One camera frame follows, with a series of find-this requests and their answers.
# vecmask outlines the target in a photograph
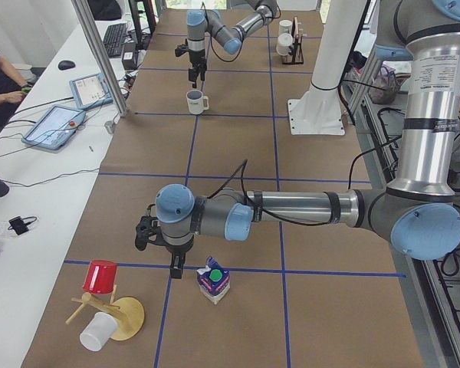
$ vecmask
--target white desk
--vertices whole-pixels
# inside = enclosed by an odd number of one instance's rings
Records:
[[[101,35],[111,23],[97,23]],[[59,71],[58,62],[65,59],[77,66]],[[124,75],[120,58],[111,59],[111,64],[120,79]],[[79,25],[19,110],[70,97],[68,81],[99,71]],[[60,104],[74,107],[73,101]],[[13,119],[36,121],[50,106],[25,111]],[[95,116],[57,153],[31,148],[0,158],[0,178],[30,184],[62,173],[98,168],[111,140],[104,123],[117,115],[113,104],[99,109],[87,112],[87,117]],[[0,137],[26,133],[30,127],[13,123]],[[0,155],[24,148],[20,138],[0,140]],[[0,239],[0,368],[21,365],[96,178],[96,172],[89,172],[31,188],[12,186],[9,194],[0,198],[0,222],[15,216],[39,219],[34,230],[17,238]]]

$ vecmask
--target hand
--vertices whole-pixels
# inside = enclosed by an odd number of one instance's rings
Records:
[[[9,92],[8,94],[4,94],[5,102],[10,104],[19,104],[24,100],[25,93],[19,90],[14,92]]]

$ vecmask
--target red cup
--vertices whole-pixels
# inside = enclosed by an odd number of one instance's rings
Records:
[[[82,289],[92,294],[109,294],[114,289],[117,263],[95,259],[90,261],[89,271]]]

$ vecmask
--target computer mouse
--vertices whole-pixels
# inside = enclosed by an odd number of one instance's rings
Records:
[[[58,63],[58,69],[60,69],[61,71],[65,71],[73,67],[75,67],[75,63],[70,60],[62,60]]]

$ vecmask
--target robotic arm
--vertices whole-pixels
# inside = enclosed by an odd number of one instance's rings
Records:
[[[189,52],[192,67],[189,69],[189,81],[197,88],[198,77],[205,80],[206,56],[205,33],[208,32],[229,54],[233,55],[242,48],[246,37],[268,25],[276,18],[278,4],[276,0],[247,0],[255,10],[243,21],[228,28],[220,19],[216,10],[190,10],[187,12],[187,39],[185,44],[176,48],[176,56]]]
[[[219,26],[209,29],[219,36]],[[245,240],[252,222],[277,219],[365,228],[420,260],[455,249],[460,244],[460,215],[446,180],[460,128],[460,0],[383,0],[378,33],[377,54],[413,59],[399,170],[385,189],[343,194],[223,189],[206,198],[171,185],[156,197],[157,217],[150,208],[142,217],[136,229],[138,249],[147,242],[167,247],[172,253],[171,277],[181,278],[194,234]],[[236,38],[220,39],[225,46]],[[204,47],[199,50],[204,54]]]

